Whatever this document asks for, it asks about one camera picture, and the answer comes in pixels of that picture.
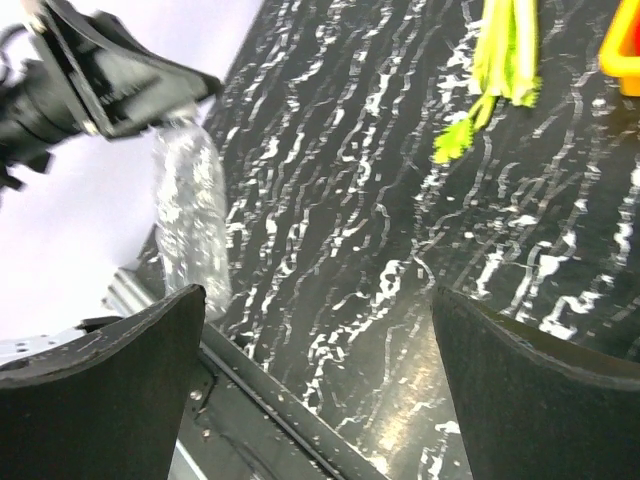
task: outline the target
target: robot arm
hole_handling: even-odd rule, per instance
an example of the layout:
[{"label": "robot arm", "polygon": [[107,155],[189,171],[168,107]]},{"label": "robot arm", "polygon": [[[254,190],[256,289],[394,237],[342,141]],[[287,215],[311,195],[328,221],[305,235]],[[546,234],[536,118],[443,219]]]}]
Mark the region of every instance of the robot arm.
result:
[{"label": "robot arm", "polygon": [[0,189],[22,187],[12,165],[46,172],[49,149],[68,138],[137,136],[176,108],[222,94],[218,78],[154,55],[113,15],[82,15],[66,0],[22,3],[25,27],[1,34],[0,50],[26,30],[41,60],[27,61],[12,85],[8,69],[0,72]]}]

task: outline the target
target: crumpled plastic bottle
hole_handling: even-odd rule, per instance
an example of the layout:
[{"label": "crumpled plastic bottle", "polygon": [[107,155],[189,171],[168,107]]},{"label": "crumpled plastic bottle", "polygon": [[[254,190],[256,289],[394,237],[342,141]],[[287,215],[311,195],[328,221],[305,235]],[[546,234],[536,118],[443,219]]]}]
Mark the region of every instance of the crumpled plastic bottle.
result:
[{"label": "crumpled plastic bottle", "polygon": [[218,151],[195,118],[195,109],[176,112],[156,132],[156,242],[167,293],[202,285],[212,321],[224,315],[232,296],[227,205]]}]

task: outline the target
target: black cable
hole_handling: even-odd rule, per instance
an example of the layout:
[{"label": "black cable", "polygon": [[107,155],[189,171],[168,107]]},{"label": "black cable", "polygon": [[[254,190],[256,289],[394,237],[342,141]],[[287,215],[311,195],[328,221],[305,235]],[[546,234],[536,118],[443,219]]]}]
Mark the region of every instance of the black cable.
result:
[{"label": "black cable", "polygon": [[11,75],[11,61],[7,55],[6,48],[16,36],[25,33],[27,29],[21,23],[7,27],[2,33],[0,33],[0,63],[3,68],[2,74],[0,74],[0,86],[4,85]]}]

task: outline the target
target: table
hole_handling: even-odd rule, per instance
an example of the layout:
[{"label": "table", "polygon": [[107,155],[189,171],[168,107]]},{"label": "table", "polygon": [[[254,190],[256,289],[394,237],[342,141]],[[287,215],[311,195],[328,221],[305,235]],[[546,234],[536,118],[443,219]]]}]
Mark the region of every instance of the table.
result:
[{"label": "table", "polygon": [[640,109],[597,64],[617,4],[540,1],[538,106],[451,165],[432,143],[472,102],[480,0],[267,0],[236,59],[208,121],[235,291],[216,326],[391,479],[470,478],[436,282],[640,359]]}]

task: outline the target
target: celery stalk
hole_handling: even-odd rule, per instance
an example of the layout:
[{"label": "celery stalk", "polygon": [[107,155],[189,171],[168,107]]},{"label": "celery stalk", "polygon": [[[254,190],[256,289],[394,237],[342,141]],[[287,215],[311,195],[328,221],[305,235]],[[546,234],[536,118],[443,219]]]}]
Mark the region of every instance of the celery stalk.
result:
[{"label": "celery stalk", "polygon": [[485,0],[482,21],[469,82],[470,90],[482,95],[466,118],[436,137],[435,163],[460,158],[471,147],[473,134],[489,123],[499,97],[529,108],[537,100],[537,0]]}]

